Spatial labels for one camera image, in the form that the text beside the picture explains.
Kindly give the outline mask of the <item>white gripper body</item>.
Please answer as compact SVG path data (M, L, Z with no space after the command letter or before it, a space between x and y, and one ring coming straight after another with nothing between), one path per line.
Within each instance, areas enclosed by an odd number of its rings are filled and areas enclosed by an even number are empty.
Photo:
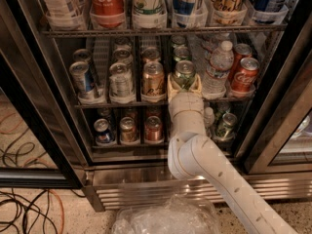
M172 118L178 113L194 111L204 114L204 103L200 96L194 93L184 92L175 95L169 102L169 112Z

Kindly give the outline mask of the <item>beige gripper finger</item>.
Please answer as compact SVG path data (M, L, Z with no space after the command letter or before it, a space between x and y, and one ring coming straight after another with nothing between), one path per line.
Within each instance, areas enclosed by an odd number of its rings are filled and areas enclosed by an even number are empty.
M193 84L190 86L189 91L195 94L201 94L202 93L202 82L201 82L201 77L196 74L195 75L195 80Z
M172 74L168 75L167 96L168 100L172 100L179 93L179 86L173 78Z

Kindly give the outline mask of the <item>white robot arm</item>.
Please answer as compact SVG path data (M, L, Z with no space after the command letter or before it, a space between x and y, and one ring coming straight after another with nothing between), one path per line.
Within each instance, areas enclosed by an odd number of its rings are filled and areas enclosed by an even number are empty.
M237 172L206 135L201 80L189 91L168 79L172 123L168 167L177 179L201 176L222 196L250 234L297 234Z

